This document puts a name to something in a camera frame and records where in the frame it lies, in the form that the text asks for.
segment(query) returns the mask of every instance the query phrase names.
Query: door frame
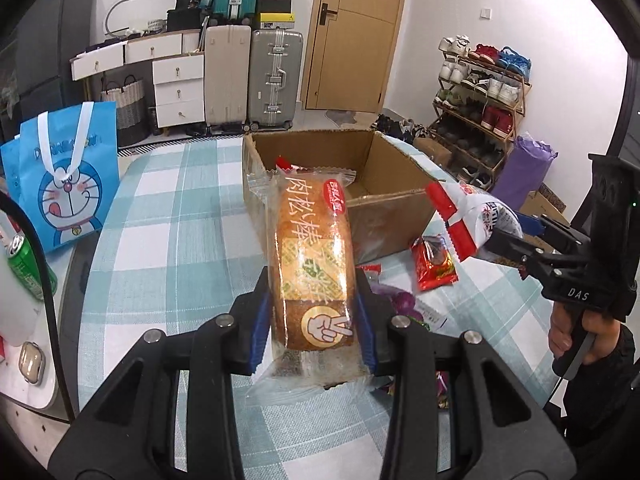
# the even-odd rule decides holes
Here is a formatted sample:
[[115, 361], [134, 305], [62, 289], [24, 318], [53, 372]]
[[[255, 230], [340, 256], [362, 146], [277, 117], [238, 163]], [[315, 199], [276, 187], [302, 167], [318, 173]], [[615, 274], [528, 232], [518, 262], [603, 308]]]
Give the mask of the door frame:
[[[318, 32], [320, 22], [320, 6], [322, 0], [314, 0], [311, 7], [311, 20], [309, 23], [309, 33], [306, 37], [306, 50], [305, 50], [305, 65], [302, 73], [302, 86], [300, 87], [300, 101], [302, 102], [302, 109], [306, 109], [306, 98], [309, 92], [309, 75], [311, 74], [311, 61], [314, 54], [314, 47], [316, 46], [316, 33]], [[396, 54], [396, 44], [398, 43], [398, 34], [400, 32], [400, 24], [402, 21], [402, 12], [404, 11], [404, 0], [400, 0], [398, 5], [398, 15], [396, 16], [396, 28], [394, 29], [394, 36], [391, 42], [391, 49], [389, 50], [389, 58], [386, 61], [385, 79], [382, 83], [382, 95], [380, 102], [378, 103], [378, 113], [382, 110], [385, 102], [386, 87], [389, 82], [389, 76], [391, 74], [391, 65], [394, 62], [394, 56]]]

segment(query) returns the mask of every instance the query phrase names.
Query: white bag handle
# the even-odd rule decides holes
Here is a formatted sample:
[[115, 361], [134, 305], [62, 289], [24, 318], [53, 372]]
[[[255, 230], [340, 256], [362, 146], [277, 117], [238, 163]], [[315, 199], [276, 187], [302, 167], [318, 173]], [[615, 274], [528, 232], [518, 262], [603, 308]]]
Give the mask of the white bag handle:
[[74, 142], [74, 151], [71, 155], [71, 165], [65, 171], [63, 168], [53, 169], [53, 160], [51, 158], [51, 146], [49, 143], [49, 112], [43, 112], [38, 116], [38, 142], [40, 143], [40, 155], [45, 170], [51, 176], [62, 181], [78, 169], [82, 162], [82, 154], [84, 153], [84, 145], [89, 134], [89, 124], [91, 123], [91, 114], [94, 111], [92, 102], [82, 103], [80, 110], [80, 118], [78, 120], [78, 129], [76, 131], [76, 140]]

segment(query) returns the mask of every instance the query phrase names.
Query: checkered tablecloth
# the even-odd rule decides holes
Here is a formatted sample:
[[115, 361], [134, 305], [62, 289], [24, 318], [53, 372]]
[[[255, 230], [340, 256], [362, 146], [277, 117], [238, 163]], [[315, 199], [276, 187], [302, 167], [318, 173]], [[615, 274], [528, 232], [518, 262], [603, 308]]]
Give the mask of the checkered tablecloth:
[[[166, 146], [129, 167], [100, 236], [86, 290], [78, 352], [81, 406], [145, 330], [157, 327], [169, 335], [195, 330], [254, 288], [265, 260], [242, 201], [241, 142]], [[450, 179], [415, 148], [395, 144], [436, 178]], [[436, 216], [427, 233], [443, 230]], [[380, 262], [385, 283], [414, 290], [408, 251]], [[420, 298], [447, 315], [444, 333], [480, 331], [544, 403], [556, 377], [546, 344], [551, 305], [540, 296], [540, 285], [532, 278], [521, 281], [514, 269], [473, 258], [456, 269], [460, 281], [455, 286]], [[349, 387], [338, 386], [308, 402], [256, 407], [245, 401], [252, 381], [234, 377], [248, 479], [378, 478], [389, 397], [375, 392], [354, 400]], [[184, 468], [184, 379], [177, 413], [176, 465]], [[446, 466], [448, 421], [441, 416], [440, 422], [440, 464]]]

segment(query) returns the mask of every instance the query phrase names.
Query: soda can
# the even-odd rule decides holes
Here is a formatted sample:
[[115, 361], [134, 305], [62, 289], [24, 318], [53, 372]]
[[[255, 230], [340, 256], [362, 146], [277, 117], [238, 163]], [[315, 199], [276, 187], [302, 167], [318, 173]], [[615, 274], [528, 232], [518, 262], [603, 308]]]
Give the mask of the soda can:
[[[24, 237], [23, 233], [14, 236], [8, 248], [9, 267], [18, 277], [18, 280], [33, 294], [39, 301], [44, 300], [42, 293], [42, 285], [39, 279], [38, 267], [36, 266], [36, 258], [31, 250], [29, 241]], [[51, 282], [52, 293], [55, 294], [58, 289], [58, 277], [55, 275], [49, 264], [47, 264], [49, 280]]]

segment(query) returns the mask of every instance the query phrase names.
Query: purple bag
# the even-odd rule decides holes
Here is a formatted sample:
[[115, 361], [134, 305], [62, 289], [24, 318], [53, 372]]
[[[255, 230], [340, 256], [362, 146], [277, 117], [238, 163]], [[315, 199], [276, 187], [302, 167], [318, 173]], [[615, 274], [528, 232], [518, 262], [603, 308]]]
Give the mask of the purple bag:
[[518, 136], [514, 144], [491, 194], [518, 211], [527, 194], [540, 187], [558, 152], [548, 144], [534, 140], [528, 132]]

